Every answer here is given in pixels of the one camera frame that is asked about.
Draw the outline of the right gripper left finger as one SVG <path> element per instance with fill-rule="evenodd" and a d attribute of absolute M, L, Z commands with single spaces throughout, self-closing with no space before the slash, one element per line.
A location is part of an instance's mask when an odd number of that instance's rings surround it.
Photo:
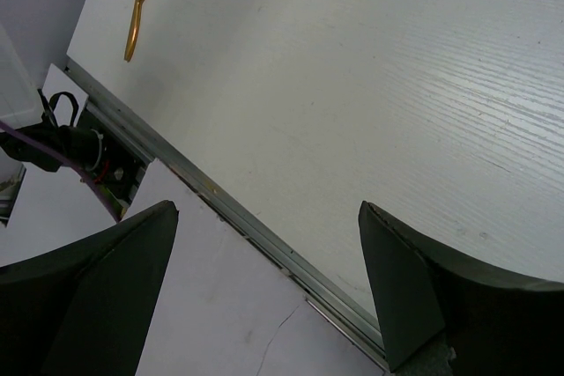
<path fill-rule="evenodd" d="M 108 229 L 1 268 L 3 375 L 133 375 L 172 253 L 162 201 Z"/>

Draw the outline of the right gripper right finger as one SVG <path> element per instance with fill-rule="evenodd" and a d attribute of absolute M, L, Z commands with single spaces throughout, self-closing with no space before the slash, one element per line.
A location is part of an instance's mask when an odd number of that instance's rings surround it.
<path fill-rule="evenodd" d="M 392 373 L 563 373 L 561 283 L 482 262 L 369 202 L 358 222 Z"/>

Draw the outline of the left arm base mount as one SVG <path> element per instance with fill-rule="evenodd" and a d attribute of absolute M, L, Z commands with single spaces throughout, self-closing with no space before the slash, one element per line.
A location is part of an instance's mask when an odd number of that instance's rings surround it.
<path fill-rule="evenodd" d="M 120 220 L 137 191 L 144 161 L 74 94 L 39 95 L 43 106 L 39 122 L 20 129 L 1 123 L 2 150 L 46 172 L 74 170 L 110 215 Z"/>

